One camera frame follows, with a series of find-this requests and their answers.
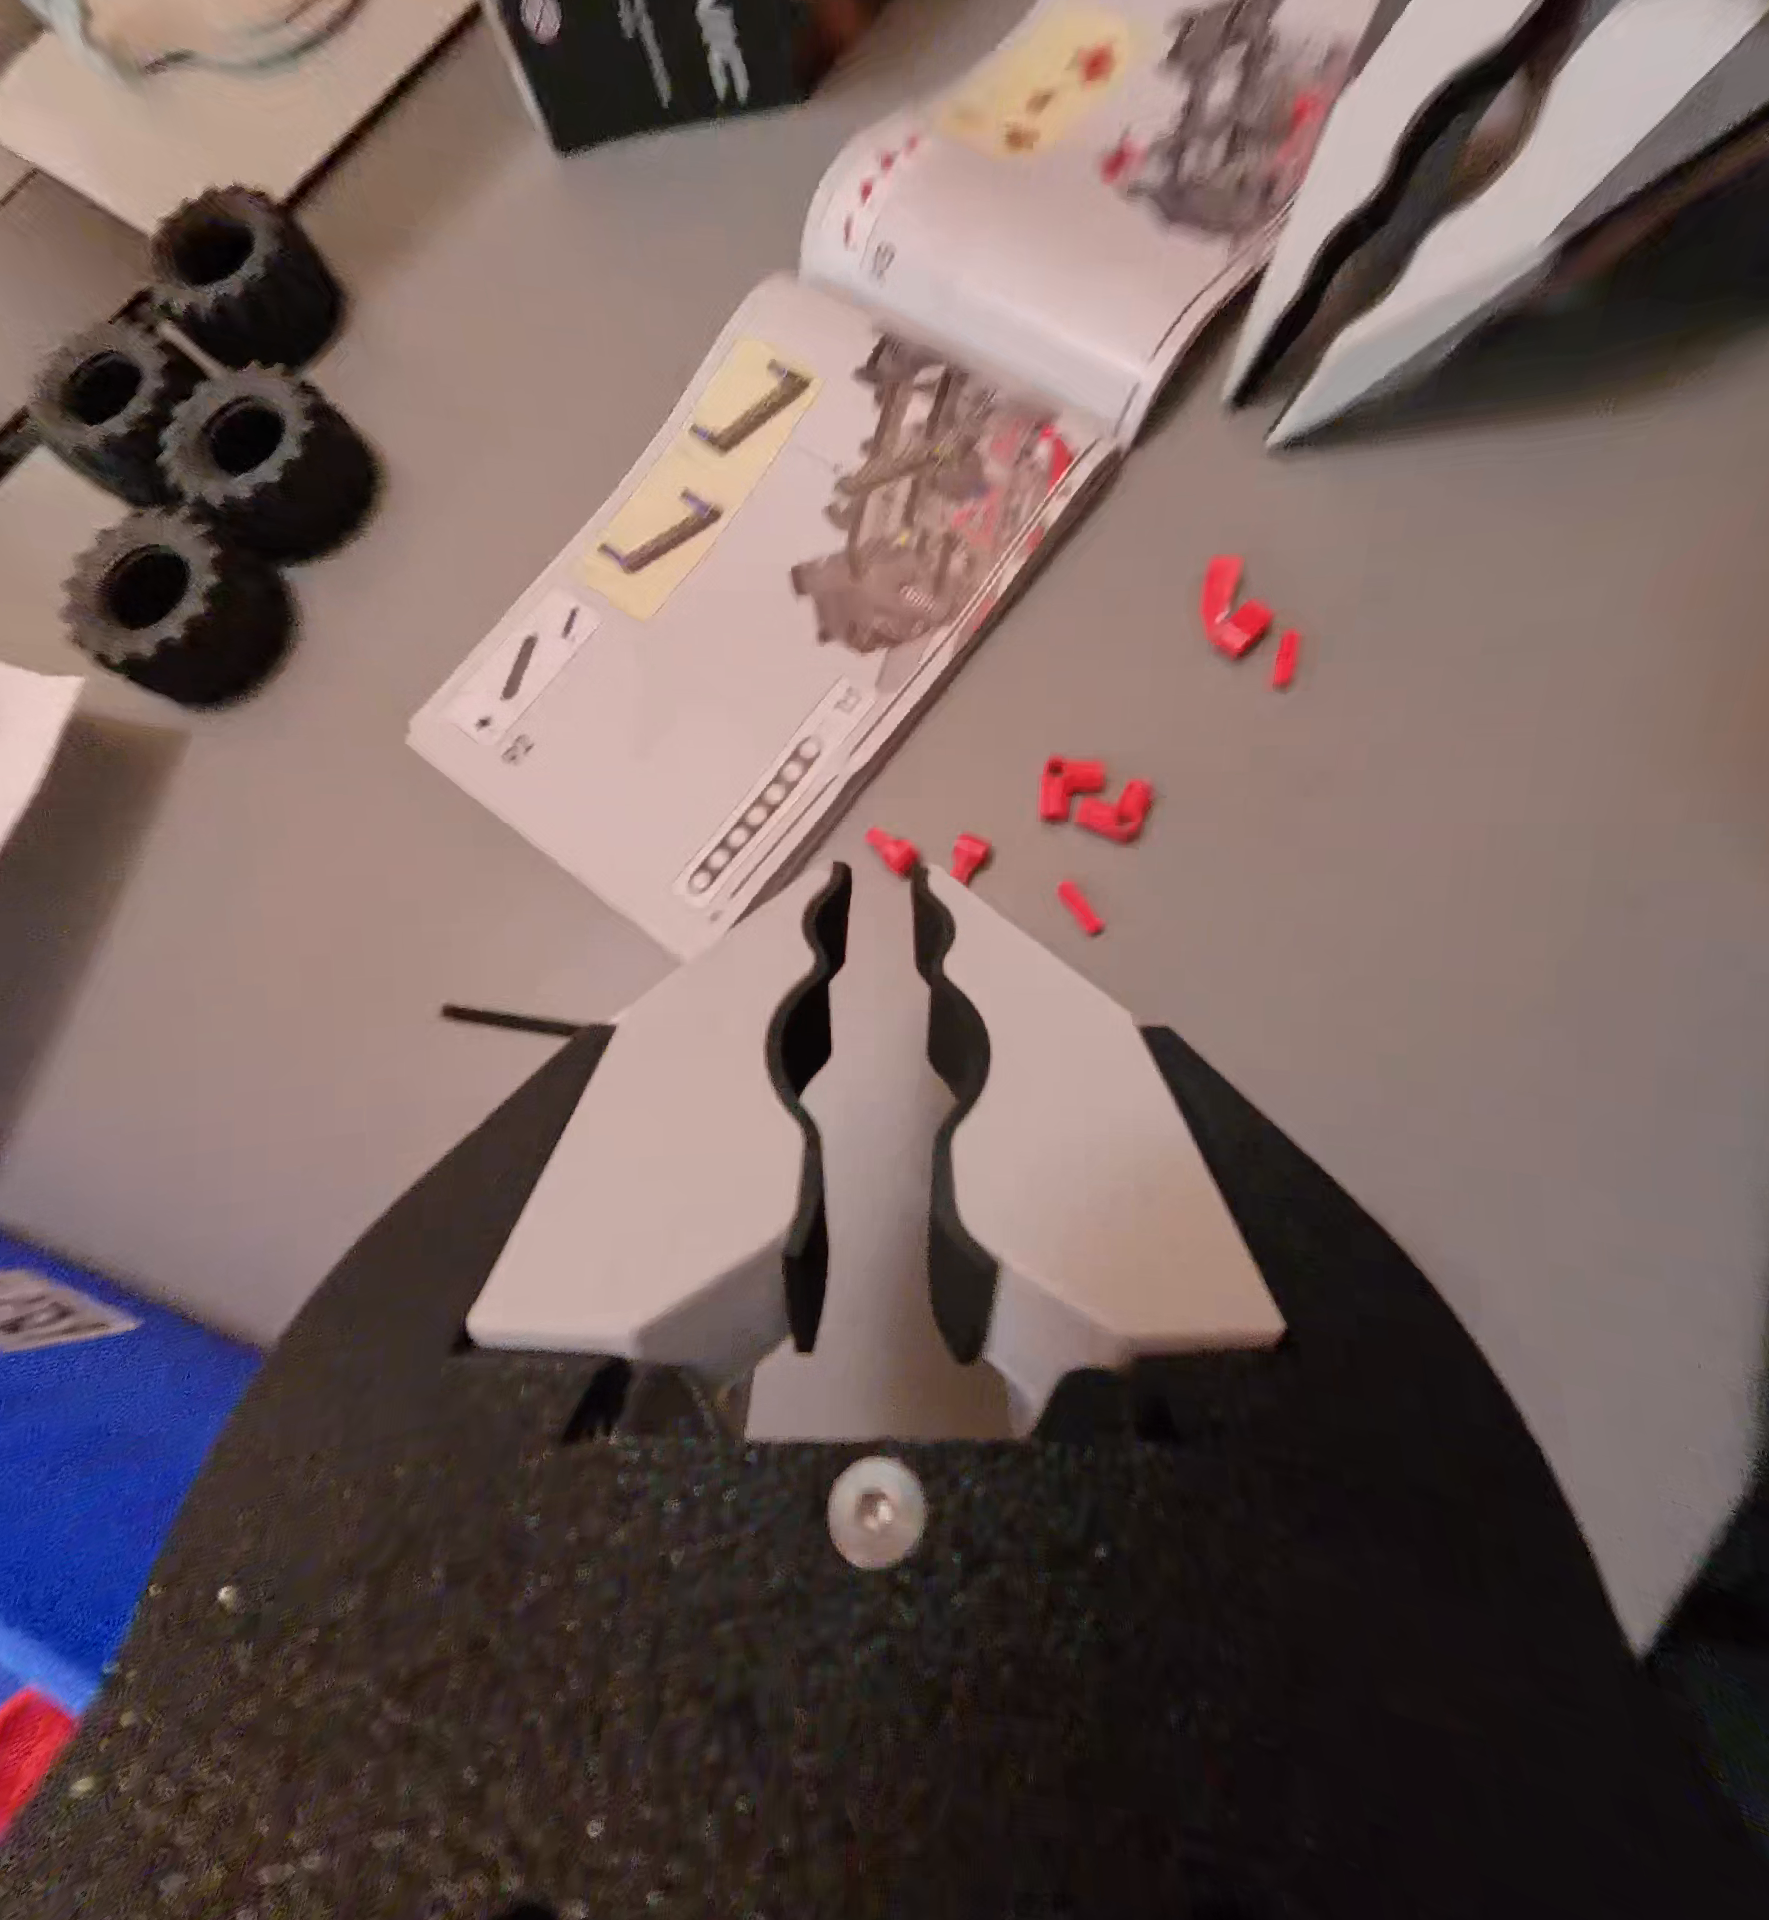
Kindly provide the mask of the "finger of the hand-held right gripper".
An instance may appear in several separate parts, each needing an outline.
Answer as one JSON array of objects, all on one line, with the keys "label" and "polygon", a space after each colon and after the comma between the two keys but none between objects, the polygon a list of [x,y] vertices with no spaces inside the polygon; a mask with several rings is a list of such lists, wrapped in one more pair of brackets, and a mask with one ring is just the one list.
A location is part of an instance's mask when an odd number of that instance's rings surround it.
[{"label": "finger of the hand-held right gripper", "polygon": [[1286,357],[1454,114],[1512,78],[1539,12],[1537,3],[1376,9],[1256,281],[1224,375],[1227,406],[1247,403]]},{"label": "finger of the hand-held right gripper", "polygon": [[[1547,11],[1540,5],[1535,29]],[[1425,205],[1413,252],[1329,340],[1268,448],[1312,441],[1431,372],[1540,285],[1594,229],[1769,122],[1769,5],[1577,5],[1571,26],[1517,148],[1467,197]],[[1530,59],[1526,49],[1512,78]],[[1481,87],[1454,114],[1376,233],[1399,221],[1423,174],[1439,178],[1429,164],[1436,148],[1461,150],[1446,132],[1474,129],[1477,106],[1510,80]]]}]

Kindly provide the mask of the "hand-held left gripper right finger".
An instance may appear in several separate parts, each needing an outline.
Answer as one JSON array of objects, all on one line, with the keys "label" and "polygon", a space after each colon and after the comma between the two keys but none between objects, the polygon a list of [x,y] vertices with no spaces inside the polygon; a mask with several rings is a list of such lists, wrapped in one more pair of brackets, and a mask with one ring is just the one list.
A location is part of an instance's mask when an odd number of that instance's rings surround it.
[{"label": "hand-held left gripper right finger", "polygon": [[933,1136],[927,1297],[949,1355],[1038,1418],[1076,1374],[1286,1334],[1146,1029],[962,883],[919,868]]}]

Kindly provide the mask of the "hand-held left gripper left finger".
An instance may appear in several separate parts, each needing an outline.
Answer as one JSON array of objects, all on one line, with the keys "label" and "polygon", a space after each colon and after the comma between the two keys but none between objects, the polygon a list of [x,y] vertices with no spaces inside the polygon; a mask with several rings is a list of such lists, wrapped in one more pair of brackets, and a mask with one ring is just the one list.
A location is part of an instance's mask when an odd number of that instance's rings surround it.
[{"label": "hand-held left gripper left finger", "polygon": [[823,1140],[802,1090],[832,1054],[853,874],[826,863],[632,1002],[465,1331],[691,1374],[808,1353],[828,1283]]}]

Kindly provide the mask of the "open toy instruction booklet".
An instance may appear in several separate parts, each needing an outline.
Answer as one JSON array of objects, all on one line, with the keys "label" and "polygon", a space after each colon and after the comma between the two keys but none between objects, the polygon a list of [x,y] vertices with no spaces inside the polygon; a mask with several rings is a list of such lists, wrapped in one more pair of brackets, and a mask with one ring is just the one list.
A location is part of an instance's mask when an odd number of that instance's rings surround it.
[{"label": "open toy instruction booklet", "polygon": [[826,169],[408,743],[679,961],[802,867],[1256,278],[1376,5],[1034,5]]}]

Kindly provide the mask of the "blue box white label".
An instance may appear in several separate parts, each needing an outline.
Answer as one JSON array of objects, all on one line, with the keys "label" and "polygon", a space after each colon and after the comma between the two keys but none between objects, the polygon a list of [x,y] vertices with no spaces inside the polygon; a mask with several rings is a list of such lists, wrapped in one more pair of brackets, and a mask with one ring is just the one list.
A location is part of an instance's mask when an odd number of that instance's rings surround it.
[{"label": "blue box white label", "polygon": [[0,1230],[0,1845],[261,1353]]}]

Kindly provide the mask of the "black cardboard box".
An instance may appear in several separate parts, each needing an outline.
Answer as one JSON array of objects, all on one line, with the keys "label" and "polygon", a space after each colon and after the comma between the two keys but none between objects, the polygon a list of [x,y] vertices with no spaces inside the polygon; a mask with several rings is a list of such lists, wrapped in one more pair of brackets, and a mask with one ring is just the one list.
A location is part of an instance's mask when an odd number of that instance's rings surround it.
[{"label": "black cardboard box", "polygon": [[483,3],[487,33],[559,155],[805,103],[861,11],[806,3]]}]

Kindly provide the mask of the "black toy tyre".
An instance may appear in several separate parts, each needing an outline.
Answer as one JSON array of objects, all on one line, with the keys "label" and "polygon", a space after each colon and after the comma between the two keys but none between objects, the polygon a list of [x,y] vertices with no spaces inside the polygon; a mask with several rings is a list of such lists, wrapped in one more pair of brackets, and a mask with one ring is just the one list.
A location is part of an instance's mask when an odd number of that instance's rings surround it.
[{"label": "black toy tyre", "polygon": [[73,558],[61,622],[111,676],[177,707],[223,707],[279,668],[295,600],[272,562],[197,516],[134,509]]},{"label": "black toy tyre", "polygon": [[150,328],[105,321],[61,340],[33,380],[27,414],[67,466],[130,507],[171,507],[160,437],[205,372]]},{"label": "black toy tyre", "polygon": [[244,184],[177,203],[152,229],[150,269],[157,315],[230,370],[304,370],[342,322],[342,287],[307,233]]},{"label": "black toy tyre", "polygon": [[159,466],[189,516],[277,566],[351,540],[381,481],[369,442],[307,377],[258,362],[213,373],[179,402]]}]

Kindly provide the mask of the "beige tray with bag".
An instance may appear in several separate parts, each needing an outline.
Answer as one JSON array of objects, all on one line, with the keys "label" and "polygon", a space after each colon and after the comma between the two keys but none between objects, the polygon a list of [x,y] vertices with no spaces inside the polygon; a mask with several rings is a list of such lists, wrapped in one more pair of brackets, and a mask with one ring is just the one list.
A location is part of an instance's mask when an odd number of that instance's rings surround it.
[{"label": "beige tray with bag", "polygon": [[105,75],[47,35],[0,75],[0,147],[138,230],[218,186],[289,201],[474,12],[361,5],[291,65],[177,67],[142,81]]}]

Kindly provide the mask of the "white crumpled plastic bag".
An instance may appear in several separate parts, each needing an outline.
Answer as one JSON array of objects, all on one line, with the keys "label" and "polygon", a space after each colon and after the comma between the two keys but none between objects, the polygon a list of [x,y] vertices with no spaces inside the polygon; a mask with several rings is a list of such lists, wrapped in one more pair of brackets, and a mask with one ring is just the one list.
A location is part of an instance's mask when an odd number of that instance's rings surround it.
[{"label": "white crumpled plastic bag", "polygon": [[30,5],[83,61],[130,84],[179,70],[257,75],[293,67],[369,9],[369,3]]}]

